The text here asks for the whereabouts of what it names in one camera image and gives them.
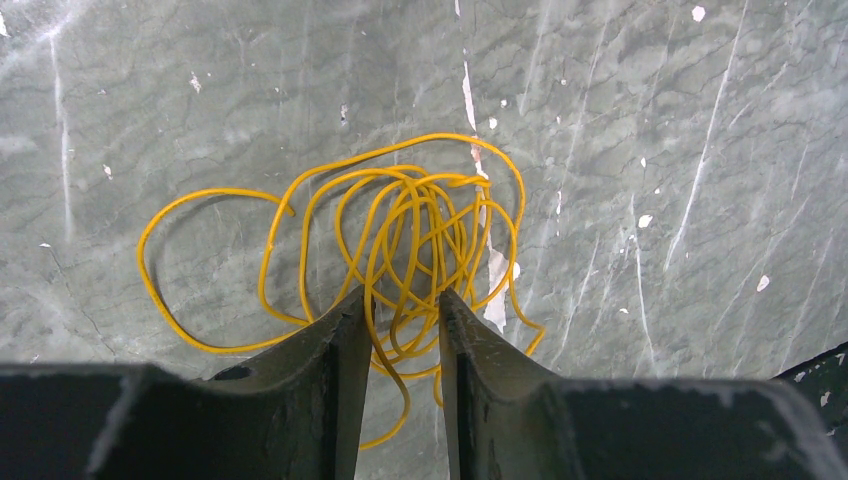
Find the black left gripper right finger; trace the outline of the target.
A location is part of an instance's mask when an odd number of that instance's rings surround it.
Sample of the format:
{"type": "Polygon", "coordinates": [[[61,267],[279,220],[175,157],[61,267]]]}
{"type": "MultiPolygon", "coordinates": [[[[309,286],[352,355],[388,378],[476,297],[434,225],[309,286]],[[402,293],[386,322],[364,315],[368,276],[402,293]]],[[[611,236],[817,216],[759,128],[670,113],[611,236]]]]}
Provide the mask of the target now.
{"type": "Polygon", "coordinates": [[[454,479],[843,479],[847,455],[785,380],[570,379],[439,298],[454,479]]]}

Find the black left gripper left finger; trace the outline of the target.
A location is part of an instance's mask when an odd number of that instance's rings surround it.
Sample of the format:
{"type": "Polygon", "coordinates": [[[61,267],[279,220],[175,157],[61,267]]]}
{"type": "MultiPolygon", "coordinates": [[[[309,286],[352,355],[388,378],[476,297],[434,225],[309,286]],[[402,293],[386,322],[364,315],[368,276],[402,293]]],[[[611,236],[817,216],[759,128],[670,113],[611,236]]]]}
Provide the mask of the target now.
{"type": "Polygon", "coordinates": [[[5,479],[350,479],[369,358],[356,288],[266,351],[186,380],[153,364],[5,364],[5,479]]]}

